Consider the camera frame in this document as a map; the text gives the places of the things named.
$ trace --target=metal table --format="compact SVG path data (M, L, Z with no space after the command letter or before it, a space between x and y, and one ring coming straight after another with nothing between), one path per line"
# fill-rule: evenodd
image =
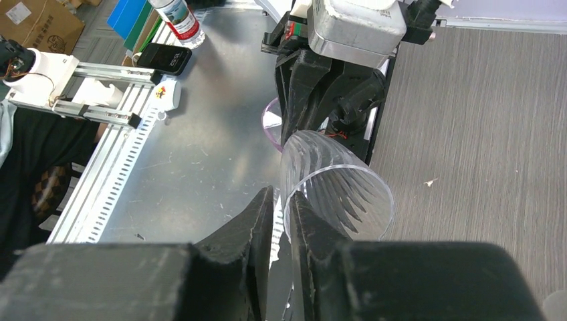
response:
M280 153L261 126L275 57L259 50L275 23L246 3L199 15L207 39L178 77L179 109L156 120L150 88L129 87L120 109L145 115L142 131L109 127L50 243L197 242L277 185ZM163 27L156 38L176 41Z

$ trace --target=checkered fabric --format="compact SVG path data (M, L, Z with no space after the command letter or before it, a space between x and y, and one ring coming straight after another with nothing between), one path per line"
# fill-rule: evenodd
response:
M41 175L31 196L37 224L43 223L57 211L69 188L71 173L71 164L68 164L52 167Z

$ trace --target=cup rim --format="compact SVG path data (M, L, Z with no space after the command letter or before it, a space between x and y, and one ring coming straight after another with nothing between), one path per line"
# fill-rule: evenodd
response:
M302 180L300 180L291 190L291 193L286 197L286 203L285 205L281 208L281 212L282 212L282 216L283 216L283 231L285 231L286 235L288 236L288 239L291 241L291 235L290 235L290 231L289 231L289 227L287 224L287 219L286 217L289 215L286 215L286 209L288 208L288 206L290 205L290 201L292 198L292 195L296 192L296 191L301 191L300 187L307 182L308 180L310 180L312 177L315 177L316 175L319 175L321 173L324 173L326 171L332 171L334 169L355 169L358 171L363 171L367 174L370 174L370 176L374 177L376 180L378 180L378 182L380 182L383 186L386 187L386 191L388 192L388 198L390 199L390 219L388 220L388 224L386 224L386 228L384 229L384 231L382 232L382 234L380 234L380 236L378 237L378 239L376 241L381 241L382 238L386 235L386 233L388 232L388 230L390 229L390 226L392 226L392 224L394 223L394 212L396 210L396 206L394 204L394 196L392 195L392 191L390 190L390 187L386 184L386 182L384 182L384 180L378 176L378 174L376 174L374 171L372 171L370 168L368 167L362 167L360 165L354 165L354 164L337 164L337 165L329 165L326 167L323 167L321 169L318 169L312 173L310 173L309 175L307 175L305 178L303 178Z

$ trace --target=black pants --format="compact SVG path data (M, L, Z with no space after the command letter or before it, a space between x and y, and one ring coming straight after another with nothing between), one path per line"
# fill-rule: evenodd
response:
M0 167L0 280L17 249L45 242L31 208L33 186L52 166L92 151L98 124L19 108L13 144Z

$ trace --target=light blue cloth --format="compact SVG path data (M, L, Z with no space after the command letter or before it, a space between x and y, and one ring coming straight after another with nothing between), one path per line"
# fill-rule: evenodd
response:
M16 106L7 100L0 102L0 167L12 148L14 113Z

